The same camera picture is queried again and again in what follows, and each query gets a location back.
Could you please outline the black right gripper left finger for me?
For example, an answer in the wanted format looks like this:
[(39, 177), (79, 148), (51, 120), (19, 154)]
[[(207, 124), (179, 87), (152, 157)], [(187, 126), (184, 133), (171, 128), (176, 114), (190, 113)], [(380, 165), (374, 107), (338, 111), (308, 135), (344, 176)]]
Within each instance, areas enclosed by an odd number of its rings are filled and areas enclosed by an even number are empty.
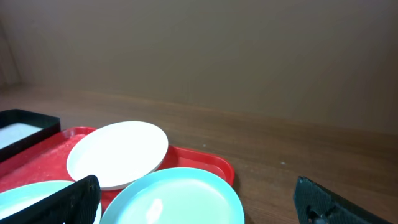
[(96, 176), (89, 175), (5, 218), (3, 224), (99, 223), (100, 201), (99, 181)]

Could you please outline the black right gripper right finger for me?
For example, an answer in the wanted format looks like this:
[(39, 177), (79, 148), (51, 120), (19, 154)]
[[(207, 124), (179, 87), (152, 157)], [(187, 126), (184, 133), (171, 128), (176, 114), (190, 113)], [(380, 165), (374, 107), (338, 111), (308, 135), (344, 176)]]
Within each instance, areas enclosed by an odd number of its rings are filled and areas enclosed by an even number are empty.
[(293, 201), (300, 224), (391, 224), (307, 177), (298, 178)]

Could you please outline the light blue round plate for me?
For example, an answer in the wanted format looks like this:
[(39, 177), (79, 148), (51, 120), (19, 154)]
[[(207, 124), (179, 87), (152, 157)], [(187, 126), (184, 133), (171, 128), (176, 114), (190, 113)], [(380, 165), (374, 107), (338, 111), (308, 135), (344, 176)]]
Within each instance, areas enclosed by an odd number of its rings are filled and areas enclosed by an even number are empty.
[(28, 184), (1, 193), (1, 223), (5, 218), (71, 185), (72, 181), (50, 180)]

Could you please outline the white round plate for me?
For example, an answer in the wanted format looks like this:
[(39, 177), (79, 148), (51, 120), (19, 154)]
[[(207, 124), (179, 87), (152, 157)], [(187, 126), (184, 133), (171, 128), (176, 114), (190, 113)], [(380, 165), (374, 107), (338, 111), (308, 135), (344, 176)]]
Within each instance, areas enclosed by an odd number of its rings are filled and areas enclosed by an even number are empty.
[(69, 176), (95, 175), (101, 190), (119, 190), (155, 171), (169, 147), (165, 132), (143, 121), (124, 121), (99, 128), (70, 151)]

